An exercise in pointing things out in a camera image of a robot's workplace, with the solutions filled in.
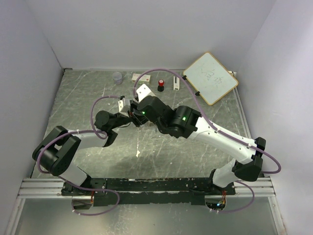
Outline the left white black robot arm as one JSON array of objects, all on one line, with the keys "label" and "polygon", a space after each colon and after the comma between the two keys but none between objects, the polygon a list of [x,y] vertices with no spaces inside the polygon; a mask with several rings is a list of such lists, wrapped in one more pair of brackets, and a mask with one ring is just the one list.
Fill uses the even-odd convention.
[{"label": "left white black robot arm", "polygon": [[100,111],[95,117],[98,136],[93,131],[71,133],[62,126],[56,126],[37,146],[32,158],[49,174],[73,183],[73,189],[79,195],[86,195],[91,190],[91,177],[72,162],[75,153],[80,149],[112,145],[117,137],[114,128],[134,120],[130,111],[127,115]]}]

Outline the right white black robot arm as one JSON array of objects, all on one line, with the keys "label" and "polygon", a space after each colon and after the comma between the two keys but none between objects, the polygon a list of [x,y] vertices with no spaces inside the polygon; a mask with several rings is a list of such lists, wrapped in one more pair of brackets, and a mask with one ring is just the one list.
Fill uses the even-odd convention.
[{"label": "right white black robot arm", "polygon": [[244,180],[254,182],[262,170],[263,138],[255,140],[241,137],[220,126],[211,127],[200,112],[179,106],[172,109],[156,96],[143,98],[137,109],[148,121],[155,124],[160,133],[175,138],[202,141],[232,156],[232,160],[221,168],[212,170],[207,183],[208,191],[217,195],[229,184]]}]

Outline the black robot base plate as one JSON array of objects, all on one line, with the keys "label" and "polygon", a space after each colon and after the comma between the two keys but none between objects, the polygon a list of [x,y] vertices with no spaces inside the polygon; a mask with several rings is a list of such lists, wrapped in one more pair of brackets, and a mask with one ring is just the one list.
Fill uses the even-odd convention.
[{"label": "black robot base plate", "polygon": [[62,196],[88,196],[96,207],[114,205],[117,196],[103,189],[116,191],[120,196],[119,204],[177,204],[205,205],[206,196],[220,198],[222,192],[234,195],[234,184],[225,188],[214,187],[209,178],[92,178],[92,191],[78,189],[69,183],[63,185]]}]

